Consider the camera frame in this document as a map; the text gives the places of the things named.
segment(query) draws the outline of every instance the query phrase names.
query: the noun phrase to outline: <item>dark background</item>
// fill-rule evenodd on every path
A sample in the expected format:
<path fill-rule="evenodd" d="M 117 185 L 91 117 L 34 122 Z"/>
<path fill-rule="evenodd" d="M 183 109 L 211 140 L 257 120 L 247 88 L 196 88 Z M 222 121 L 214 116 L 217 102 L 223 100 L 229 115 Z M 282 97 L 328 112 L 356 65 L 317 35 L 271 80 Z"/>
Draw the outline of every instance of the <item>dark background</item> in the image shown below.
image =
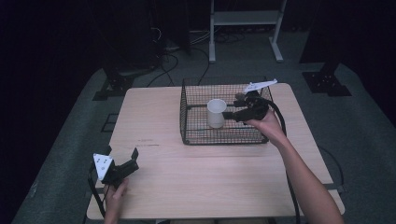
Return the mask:
<path fill-rule="evenodd" d="M 166 6 L 164 2 L 150 1 L 157 7 Z M 182 1 L 167 2 L 177 5 Z M 187 2 L 190 28 L 207 29 L 210 1 Z M 228 5 L 228 0 L 222 0 L 217 2 L 217 7 L 234 6 L 238 10 L 276 6 L 276 1 L 235 3 L 232 0 Z M 393 123 L 396 122 L 395 4 L 390 0 L 347 4 L 289 0 L 282 24 L 282 29 L 289 32 L 312 27 L 302 63 L 324 62 L 329 54 L 324 43 L 330 39 L 339 49 L 342 62 L 360 76 Z M 76 0 L 1 0 L 0 38 L 0 222 L 8 223 L 18 211 L 81 90 L 102 67 L 105 43 L 87 3 Z"/>

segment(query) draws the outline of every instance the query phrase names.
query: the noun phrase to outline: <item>hand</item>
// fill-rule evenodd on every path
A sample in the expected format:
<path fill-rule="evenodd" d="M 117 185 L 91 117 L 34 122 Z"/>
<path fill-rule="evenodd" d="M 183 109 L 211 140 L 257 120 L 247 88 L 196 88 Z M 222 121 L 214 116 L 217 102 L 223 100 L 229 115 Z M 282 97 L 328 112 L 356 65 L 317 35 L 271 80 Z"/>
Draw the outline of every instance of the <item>hand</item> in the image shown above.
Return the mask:
<path fill-rule="evenodd" d="M 279 147 L 280 144 L 287 140 L 286 135 L 282 131 L 274 111 L 268 110 L 267 114 L 262 120 L 250 119 L 245 122 L 246 124 L 254 126 L 262 134 L 268 137 L 272 144 Z"/>
<path fill-rule="evenodd" d="M 106 194 L 106 215 L 105 224 L 117 223 L 122 207 L 122 196 L 127 190 L 129 179 L 123 179 L 120 186 L 115 189 L 113 186 L 105 186 Z"/>

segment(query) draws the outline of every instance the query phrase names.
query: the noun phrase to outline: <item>wooden table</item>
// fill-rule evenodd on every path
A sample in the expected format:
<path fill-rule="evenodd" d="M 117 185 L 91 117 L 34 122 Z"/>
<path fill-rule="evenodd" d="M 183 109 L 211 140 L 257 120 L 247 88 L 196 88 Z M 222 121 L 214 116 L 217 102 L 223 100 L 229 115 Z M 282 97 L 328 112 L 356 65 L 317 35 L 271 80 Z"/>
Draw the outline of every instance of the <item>wooden table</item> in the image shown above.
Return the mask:
<path fill-rule="evenodd" d="M 290 86 L 275 84 L 270 90 L 285 118 L 290 141 L 319 180 L 331 184 Z M 180 94 L 180 87 L 130 89 L 126 93 L 110 140 L 110 155 L 120 165 L 137 147 L 140 169 L 129 176 L 121 218 L 294 216 L 277 149 L 271 143 L 185 146 L 179 129 Z M 344 213 L 336 190 L 330 194 Z M 94 198 L 87 217 L 102 219 Z"/>

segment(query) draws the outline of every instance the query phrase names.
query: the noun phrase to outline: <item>forearm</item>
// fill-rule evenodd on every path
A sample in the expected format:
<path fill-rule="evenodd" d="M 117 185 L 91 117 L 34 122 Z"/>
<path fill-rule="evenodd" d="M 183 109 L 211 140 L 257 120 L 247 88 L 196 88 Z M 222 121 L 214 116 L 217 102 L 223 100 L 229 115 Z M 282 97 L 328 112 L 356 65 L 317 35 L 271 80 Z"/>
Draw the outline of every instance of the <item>forearm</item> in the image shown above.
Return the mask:
<path fill-rule="evenodd" d="M 311 223 L 344 223 L 329 191 L 306 166 L 303 159 L 284 137 L 275 142 L 291 185 L 304 214 Z"/>
<path fill-rule="evenodd" d="M 106 211 L 105 224 L 117 224 L 119 222 L 119 214 L 113 211 Z"/>

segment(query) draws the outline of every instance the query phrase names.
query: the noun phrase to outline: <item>human arm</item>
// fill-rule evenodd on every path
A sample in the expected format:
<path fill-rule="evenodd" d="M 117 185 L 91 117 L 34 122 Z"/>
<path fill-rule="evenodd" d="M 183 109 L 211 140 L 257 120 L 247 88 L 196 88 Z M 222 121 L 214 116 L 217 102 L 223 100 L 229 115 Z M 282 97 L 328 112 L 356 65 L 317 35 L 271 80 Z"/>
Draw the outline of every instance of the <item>human arm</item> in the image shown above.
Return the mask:
<path fill-rule="evenodd" d="M 306 166 L 287 136 L 282 132 L 273 111 L 262 120 L 248 120 L 277 147 L 285 164 L 297 201 L 310 223 L 344 223 L 340 211 L 318 178 Z"/>
<path fill-rule="evenodd" d="M 105 186 L 106 194 L 106 215 L 105 224 L 117 224 L 122 207 L 122 195 L 127 190 L 128 179 L 123 179 L 117 189 L 113 186 Z"/>

